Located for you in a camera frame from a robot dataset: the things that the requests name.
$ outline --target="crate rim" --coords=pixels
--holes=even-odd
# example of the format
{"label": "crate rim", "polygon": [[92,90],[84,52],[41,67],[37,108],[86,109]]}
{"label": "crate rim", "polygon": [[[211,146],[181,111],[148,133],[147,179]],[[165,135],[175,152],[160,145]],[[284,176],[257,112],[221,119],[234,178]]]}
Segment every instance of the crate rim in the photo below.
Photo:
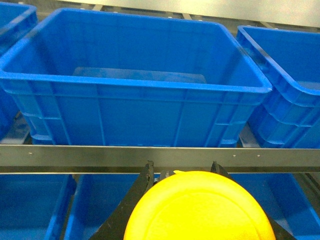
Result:
{"label": "crate rim", "polygon": [[24,20],[24,19],[20,19],[21,15],[23,15],[25,18],[28,18],[31,14],[33,14],[37,11],[36,6],[29,5],[29,4],[0,2],[0,6],[11,6],[11,7],[15,7],[15,8],[24,8],[25,9],[25,11],[22,14],[16,16],[10,22],[8,22],[4,26],[0,27],[0,33],[1,33],[0,37],[1,37],[1,35],[4,35],[7,32],[9,32],[12,28],[15,28],[22,20]]}
{"label": "crate rim", "polygon": [[247,26],[247,25],[240,25],[238,28],[238,34],[241,33],[249,42],[253,45],[255,49],[259,51],[259,53],[264,57],[264,59],[269,62],[269,64],[275,68],[275,70],[295,89],[305,94],[318,96],[320,95],[320,90],[315,90],[311,88],[306,88],[301,86],[297,83],[293,77],[289,73],[287,73],[250,35],[247,33],[246,29],[259,29],[266,32],[287,32],[287,33],[295,33],[295,34],[306,34],[306,35],[314,35],[320,36],[319,33],[316,32],[302,32],[296,30],[284,30],[284,29],[274,29],[274,28],[266,28],[266,27],[259,27],[259,26]]}
{"label": "crate rim", "polygon": [[[17,53],[22,51],[31,41],[32,38],[41,32],[46,25],[55,19],[63,12],[77,12],[86,14],[100,14],[100,15],[117,15],[117,16],[130,16],[132,18],[142,19],[161,19],[162,21],[174,21],[174,22],[194,22],[195,24],[203,25],[215,25],[219,26],[225,33],[227,38],[232,42],[235,48],[240,51],[240,54],[246,61],[252,70],[253,75],[257,78],[260,86],[236,86],[236,85],[219,85],[219,84],[202,84],[202,83],[185,83],[185,82],[158,82],[152,80],[135,80],[135,79],[114,79],[114,78],[102,78],[102,77],[87,77],[87,76],[70,76],[70,75],[50,75],[50,74],[29,74],[29,73],[15,73],[4,71],[9,62],[13,60]],[[246,53],[243,47],[237,42],[237,40],[231,35],[225,26],[215,22],[203,22],[185,19],[164,18],[155,16],[133,15],[125,13],[113,13],[113,12],[100,12],[93,10],[82,10],[73,8],[59,8],[51,13],[46,19],[36,25],[25,37],[19,40],[11,49],[9,49],[0,58],[0,80],[28,80],[28,81],[48,81],[59,83],[83,83],[83,84],[102,84],[102,85],[120,85],[120,86],[136,86],[136,87],[151,87],[151,88],[169,88],[169,89],[192,89],[192,90],[208,90],[208,91],[228,91],[228,92],[241,92],[241,93],[255,93],[266,94],[272,91],[272,84],[267,77],[258,68],[250,56]]]}

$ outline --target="plastic crate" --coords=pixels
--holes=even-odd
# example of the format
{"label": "plastic crate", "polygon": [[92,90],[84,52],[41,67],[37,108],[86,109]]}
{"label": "plastic crate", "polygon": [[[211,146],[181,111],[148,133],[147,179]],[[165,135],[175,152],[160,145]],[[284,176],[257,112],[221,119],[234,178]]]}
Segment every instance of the plastic crate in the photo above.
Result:
{"label": "plastic crate", "polygon": [[320,219],[292,174],[241,173],[232,177],[297,240],[320,239]]}
{"label": "plastic crate", "polygon": [[[82,175],[64,240],[88,240],[116,209],[137,177],[137,174]],[[320,238],[320,219],[292,174],[241,173],[232,177],[298,240]]]}
{"label": "plastic crate", "polygon": [[116,209],[138,174],[88,174],[78,182],[65,240],[88,240]]}
{"label": "plastic crate", "polygon": [[71,175],[0,175],[0,239],[59,240],[75,188]]}
{"label": "plastic crate", "polygon": [[233,147],[272,87],[217,23],[58,9],[0,63],[33,142]]}
{"label": "plastic crate", "polygon": [[240,26],[237,40],[273,85],[248,121],[259,143],[319,148],[320,34]]}
{"label": "plastic crate", "polygon": [[[37,24],[36,7],[0,2],[0,57]],[[15,101],[0,88],[0,140],[18,112]]]}

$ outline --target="yellow lid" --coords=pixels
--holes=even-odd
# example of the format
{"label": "yellow lid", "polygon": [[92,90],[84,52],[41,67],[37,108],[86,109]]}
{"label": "yellow lid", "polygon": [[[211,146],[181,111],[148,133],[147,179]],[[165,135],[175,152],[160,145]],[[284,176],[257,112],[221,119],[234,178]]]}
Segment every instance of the yellow lid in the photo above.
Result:
{"label": "yellow lid", "polygon": [[153,186],[138,202],[124,240],[275,240],[257,201],[219,174],[189,171]]}

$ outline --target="crate bottom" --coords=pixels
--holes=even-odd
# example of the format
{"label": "crate bottom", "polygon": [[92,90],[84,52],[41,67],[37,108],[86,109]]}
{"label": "crate bottom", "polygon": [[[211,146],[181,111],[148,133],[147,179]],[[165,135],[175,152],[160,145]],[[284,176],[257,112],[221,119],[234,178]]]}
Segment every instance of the crate bottom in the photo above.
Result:
{"label": "crate bottom", "polygon": [[0,229],[0,239],[44,239],[48,226],[37,228],[6,228]]}
{"label": "crate bottom", "polygon": [[77,67],[73,76],[206,84],[202,74],[120,68]]}

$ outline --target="metal rail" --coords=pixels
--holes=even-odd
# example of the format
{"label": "metal rail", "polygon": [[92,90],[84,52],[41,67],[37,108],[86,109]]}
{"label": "metal rail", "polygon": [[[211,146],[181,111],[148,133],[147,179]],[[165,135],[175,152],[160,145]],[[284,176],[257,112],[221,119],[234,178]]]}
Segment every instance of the metal rail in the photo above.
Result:
{"label": "metal rail", "polygon": [[233,173],[320,172],[320,149],[0,145],[0,173],[138,173],[147,161],[162,170]]}

